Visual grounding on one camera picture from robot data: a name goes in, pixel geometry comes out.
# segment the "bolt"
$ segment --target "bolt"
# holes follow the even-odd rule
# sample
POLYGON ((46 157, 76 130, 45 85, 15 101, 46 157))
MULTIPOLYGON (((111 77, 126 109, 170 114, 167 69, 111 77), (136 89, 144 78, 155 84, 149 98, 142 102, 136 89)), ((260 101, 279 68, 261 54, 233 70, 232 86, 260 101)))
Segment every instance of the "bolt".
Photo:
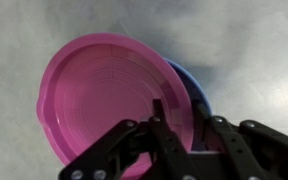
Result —
POLYGON ((71 175, 72 180, 80 180, 83 177, 83 172, 81 170, 75 170, 73 171, 71 175))
POLYGON ((94 173, 95 180, 104 180, 106 178, 106 172, 104 170, 96 170, 94 173))
POLYGON ((128 126, 128 127, 133 127, 133 126, 134 126, 134 123, 133 123, 132 121, 128 121, 128 122, 127 122, 127 126, 128 126))
POLYGON ((219 118, 219 117, 216 117, 215 120, 216 120, 217 122, 223 122, 223 120, 222 120, 221 118, 219 118))
POLYGON ((248 178, 248 180, 261 180, 261 179, 256 176, 251 176, 248 178))
POLYGON ((191 175, 185 175, 183 176, 182 180, 196 180, 195 177, 191 176, 191 175))
POLYGON ((160 122, 161 121, 161 119, 158 118, 158 117, 153 117, 153 120, 156 121, 156 122, 160 122))
POLYGON ((252 123, 252 122, 246 122, 246 125, 249 126, 249 127, 255 127, 255 124, 252 123))

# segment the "screw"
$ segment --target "screw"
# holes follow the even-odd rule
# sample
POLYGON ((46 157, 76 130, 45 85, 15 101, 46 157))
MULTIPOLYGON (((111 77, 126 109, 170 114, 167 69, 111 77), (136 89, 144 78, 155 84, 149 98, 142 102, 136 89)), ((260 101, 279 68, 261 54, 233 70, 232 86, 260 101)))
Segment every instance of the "screw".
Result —
POLYGON ((156 122, 160 122, 161 121, 161 119, 158 118, 158 117, 153 117, 153 120, 156 121, 156 122))
POLYGON ((81 170, 75 170, 73 171, 71 175, 72 180, 80 180, 83 177, 83 172, 81 170))
POLYGON ((255 127, 255 124, 252 123, 252 122, 246 122, 246 125, 249 126, 249 127, 255 127))
POLYGON ((222 120, 221 118, 219 118, 219 117, 216 117, 215 120, 216 120, 217 122, 223 122, 223 120, 222 120))
POLYGON ((128 121, 128 122, 127 122, 127 126, 128 126, 128 127, 133 127, 133 126, 134 126, 134 123, 133 123, 132 121, 128 121))
POLYGON ((183 176, 182 180, 196 180, 195 177, 191 176, 191 175, 185 175, 183 176))
POLYGON ((261 179, 255 176, 251 176, 248 178, 248 180, 261 180, 261 179))
POLYGON ((94 173, 95 180, 104 180, 106 178, 106 172, 102 169, 96 170, 94 173))

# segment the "plastic bowl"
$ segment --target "plastic bowl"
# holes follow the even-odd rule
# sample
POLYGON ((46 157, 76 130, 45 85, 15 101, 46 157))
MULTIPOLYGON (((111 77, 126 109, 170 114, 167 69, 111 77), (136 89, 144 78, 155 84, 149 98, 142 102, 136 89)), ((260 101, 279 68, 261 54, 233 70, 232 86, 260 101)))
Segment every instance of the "plastic bowl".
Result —
MULTIPOLYGON (((66 165, 119 121, 152 115, 157 98, 169 126, 190 150, 191 103, 172 67, 136 40, 92 34, 71 41, 52 58, 41 82, 37 115, 66 165)), ((149 156, 141 155, 123 179, 138 179, 150 165, 149 156)))

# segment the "white surface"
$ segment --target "white surface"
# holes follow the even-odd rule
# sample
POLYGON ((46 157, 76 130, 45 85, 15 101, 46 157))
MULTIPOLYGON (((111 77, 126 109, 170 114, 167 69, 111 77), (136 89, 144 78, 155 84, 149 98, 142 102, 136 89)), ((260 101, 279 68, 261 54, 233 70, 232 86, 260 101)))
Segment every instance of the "white surface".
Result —
POLYGON ((215 113, 288 134, 288 1, 0 0, 0 180, 56 179, 35 104, 68 41, 118 32, 187 68, 215 113))

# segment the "blue bowl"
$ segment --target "blue bowl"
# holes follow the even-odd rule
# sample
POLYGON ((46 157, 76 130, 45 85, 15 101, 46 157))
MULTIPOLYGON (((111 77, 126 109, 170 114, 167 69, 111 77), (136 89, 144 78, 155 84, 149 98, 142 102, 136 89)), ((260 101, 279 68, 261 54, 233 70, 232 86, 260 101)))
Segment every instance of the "blue bowl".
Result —
MULTIPOLYGON (((175 70, 177 75, 182 80, 185 89, 187 93, 189 94, 189 97, 191 100, 198 100, 201 104, 203 104, 208 111, 209 115, 212 115, 212 109, 211 106, 207 100, 207 97, 201 88, 200 84, 196 81, 196 79, 187 72, 183 67, 176 64, 175 62, 164 58, 175 70)), ((194 131, 194 137, 197 137, 197 132, 194 131)), ((204 144, 199 141, 199 139, 193 138, 193 144, 192 144, 192 150, 193 151, 203 151, 205 150, 204 144)))
POLYGON ((176 71, 177 75, 182 80, 185 86, 185 89, 190 96, 190 99, 201 101, 201 103, 208 110, 209 114, 212 115, 212 109, 209 104, 209 101, 203 89, 201 88, 200 84, 197 82, 197 80, 188 71, 186 71, 182 66, 176 64, 175 62, 167 58, 164 58, 164 59, 172 66, 172 68, 176 71))

